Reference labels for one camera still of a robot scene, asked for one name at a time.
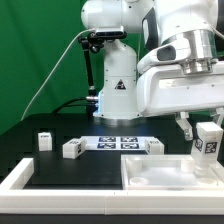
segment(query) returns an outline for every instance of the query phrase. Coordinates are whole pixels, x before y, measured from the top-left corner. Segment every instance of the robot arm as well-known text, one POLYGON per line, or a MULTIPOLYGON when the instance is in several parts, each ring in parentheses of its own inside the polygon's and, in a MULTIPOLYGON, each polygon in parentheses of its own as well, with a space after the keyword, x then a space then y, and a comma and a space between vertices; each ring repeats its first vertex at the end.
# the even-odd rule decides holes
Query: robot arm
POLYGON ((82 8, 86 28, 120 28, 127 33, 142 33, 142 20, 152 8, 151 0, 89 0, 82 8))
POLYGON ((217 0, 155 0, 158 44, 170 46, 187 39, 191 53, 180 61, 177 57, 162 61, 154 54, 155 63, 153 50, 139 62, 143 75, 138 80, 137 102, 143 116, 224 106, 224 63, 217 60, 212 29, 218 12, 222 13, 219 6, 217 0))

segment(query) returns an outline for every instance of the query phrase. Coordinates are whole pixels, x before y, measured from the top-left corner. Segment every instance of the small white cube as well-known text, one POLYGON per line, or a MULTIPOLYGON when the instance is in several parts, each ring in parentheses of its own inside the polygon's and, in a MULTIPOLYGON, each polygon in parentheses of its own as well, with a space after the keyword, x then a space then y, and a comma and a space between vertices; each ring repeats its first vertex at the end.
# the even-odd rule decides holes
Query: small white cube
POLYGON ((197 123, 198 139, 195 147, 199 152, 207 155, 218 154, 222 141, 223 130, 214 122, 197 123))
POLYGON ((145 151, 150 155, 163 155, 164 145, 157 138, 146 138, 145 151))
POLYGON ((85 151, 86 140, 73 138, 62 146, 63 158, 76 159, 85 151))
POLYGON ((50 132, 38 133, 39 151, 52 151, 52 137, 50 132))

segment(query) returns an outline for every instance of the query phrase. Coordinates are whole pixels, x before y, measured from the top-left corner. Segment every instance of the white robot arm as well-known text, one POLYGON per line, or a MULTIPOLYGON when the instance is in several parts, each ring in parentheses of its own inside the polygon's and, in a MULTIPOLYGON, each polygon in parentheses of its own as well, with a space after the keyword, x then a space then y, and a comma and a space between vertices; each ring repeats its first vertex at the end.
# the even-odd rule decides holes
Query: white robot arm
MULTIPOLYGON (((138 81, 137 102, 141 114, 155 116, 223 107, 224 63, 217 60, 213 33, 221 12, 219 1, 155 0, 154 10, 157 44, 170 46, 188 40, 191 53, 178 61, 168 52, 165 60, 157 57, 155 64, 150 52, 140 61, 138 68, 143 75, 138 81)), ((150 27, 147 21, 143 27, 150 27)), ((150 39, 150 30, 145 33, 150 39)))
POLYGON ((119 40, 105 42, 105 85, 94 116, 117 124, 141 116, 223 111, 224 64, 217 60, 213 33, 220 2, 87 1, 82 10, 86 28, 144 31, 150 50, 138 64, 143 75, 136 91, 135 52, 119 40))
MULTIPOLYGON (((96 36, 141 33, 142 20, 152 6, 151 0, 90 0, 83 6, 82 21, 86 28, 96 28, 96 36)), ((96 120, 114 126, 139 120, 136 64, 131 47, 120 40, 104 42, 104 87, 94 113, 96 120)))

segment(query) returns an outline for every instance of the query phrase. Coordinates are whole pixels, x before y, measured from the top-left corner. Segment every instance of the black panel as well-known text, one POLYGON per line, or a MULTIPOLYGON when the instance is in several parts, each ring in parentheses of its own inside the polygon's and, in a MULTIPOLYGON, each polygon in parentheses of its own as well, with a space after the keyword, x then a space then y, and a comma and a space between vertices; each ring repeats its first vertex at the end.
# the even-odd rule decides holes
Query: black panel
MULTIPOLYGON (((224 34, 224 0, 219 0, 218 5, 219 5, 219 11, 218 11, 218 22, 216 29, 220 33, 224 34)), ((215 42, 217 51, 224 51, 224 40, 216 35, 215 42)))
POLYGON ((176 59, 176 50, 173 46, 163 47, 157 51, 159 61, 172 61, 176 59))
POLYGON ((148 30, 149 30, 149 37, 146 42, 145 48, 149 51, 157 48, 159 46, 159 38, 158 38, 158 30, 157 30, 157 22, 156 22, 156 13, 155 9, 152 8, 148 14, 143 19, 147 20, 148 22, 148 30))
MULTIPOLYGON (((196 122, 211 120, 208 116, 191 115, 196 122)), ((148 118, 143 124, 131 127, 108 127, 95 124, 85 115, 32 115, 0 136, 0 182, 24 157, 33 157, 35 173, 26 189, 121 189, 121 154, 137 151, 86 151, 76 160, 62 158, 62 144, 81 136, 155 136, 165 144, 166 154, 189 154, 192 142, 186 142, 175 117, 148 118), (53 151, 39 152, 38 132, 51 132, 53 151)), ((224 158, 224 142, 219 159, 224 158)), ((224 216, 178 215, 16 215, 0 214, 1 224, 24 223, 182 223, 221 224, 224 216)))

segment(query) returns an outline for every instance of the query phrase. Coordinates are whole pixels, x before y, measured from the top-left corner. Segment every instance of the black cable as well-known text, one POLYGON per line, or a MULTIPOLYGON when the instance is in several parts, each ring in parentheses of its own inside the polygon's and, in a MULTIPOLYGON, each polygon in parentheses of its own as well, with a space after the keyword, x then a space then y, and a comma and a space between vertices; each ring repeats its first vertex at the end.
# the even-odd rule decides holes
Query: black cable
POLYGON ((86 62, 86 71, 87 71, 87 77, 88 77, 88 84, 89 84, 89 95, 96 95, 96 90, 94 86, 93 81, 93 73, 92 73, 92 65, 89 55, 90 50, 90 43, 87 37, 80 37, 79 43, 82 45, 85 62, 86 62))
POLYGON ((57 114, 62 108, 68 106, 69 104, 77 102, 77 101, 82 101, 82 100, 86 100, 86 97, 79 97, 79 98, 75 98, 73 100, 69 100, 69 101, 63 103, 60 107, 58 107, 55 110, 53 110, 52 113, 53 114, 57 114))
POLYGON ((88 106, 88 104, 72 104, 72 105, 67 105, 67 106, 64 106, 65 107, 86 107, 88 106))

